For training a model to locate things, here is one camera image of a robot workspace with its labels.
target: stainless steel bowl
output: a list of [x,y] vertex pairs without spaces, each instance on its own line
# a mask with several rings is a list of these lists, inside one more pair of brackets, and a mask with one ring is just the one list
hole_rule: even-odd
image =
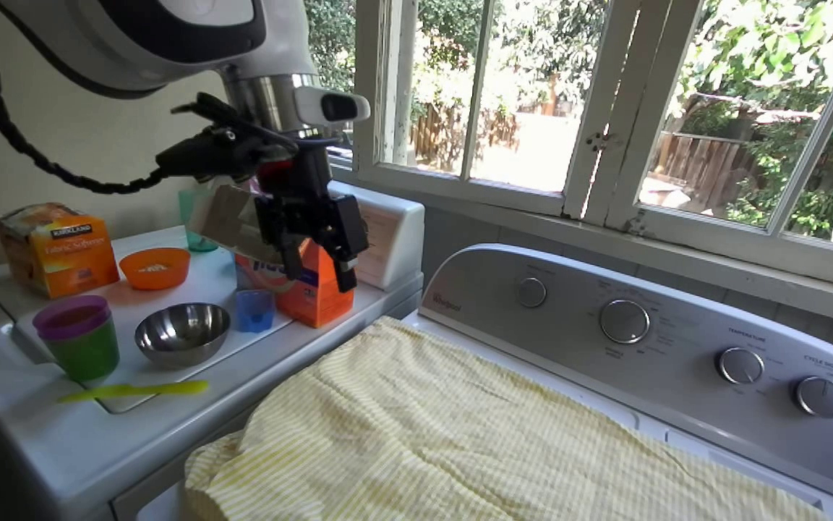
[[188,367],[212,360],[228,326],[233,316],[222,307],[178,303],[147,316],[133,339],[157,367]]

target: white countertop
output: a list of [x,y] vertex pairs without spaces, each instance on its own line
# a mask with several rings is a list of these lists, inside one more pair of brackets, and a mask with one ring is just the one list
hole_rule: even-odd
[[[133,239],[153,244],[169,234],[182,234],[182,229]],[[354,312],[332,326],[286,323],[238,357],[212,364],[204,373],[212,383],[209,393],[157,396],[124,415],[108,415],[100,403],[59,403],[79,386],[56,364],[32,361],[8,339],[11,320],[0,309],[0,433],[20,454],[62,517],[91,517],[133,480],[181,457],[198,439],[212,430],[228,430],[235,417],[273,386],[360,332],[377,316],[384,316],[392,300],[415,299],[416,293],[421,280],[393,294],[360,284]]]

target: orange box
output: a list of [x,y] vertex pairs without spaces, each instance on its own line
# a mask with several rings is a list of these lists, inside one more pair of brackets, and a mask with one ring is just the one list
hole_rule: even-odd
[[357,293],[340,293],[332,258],[319,244],[301,247],[301,280],[275,294],[275,307],[311,326],[325,326],[354,309]]
[[104,221],[59,202],[27,206],[0,218],[0,244],[11,277],[50,299],[120,280]]

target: washing machine control panel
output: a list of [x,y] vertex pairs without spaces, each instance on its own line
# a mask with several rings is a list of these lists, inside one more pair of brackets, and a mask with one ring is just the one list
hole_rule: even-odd
[[833,345],[821,339],[516,247],[454,254],[421,312],[833,493]]

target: orange bowl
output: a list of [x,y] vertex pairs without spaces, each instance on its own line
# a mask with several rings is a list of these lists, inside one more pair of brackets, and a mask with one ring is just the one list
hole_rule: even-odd
[[146,248],[128,254],[121,260],[121,273],[130,289],[162,293],[185,280],[188,260],[191,260],[188,248]]

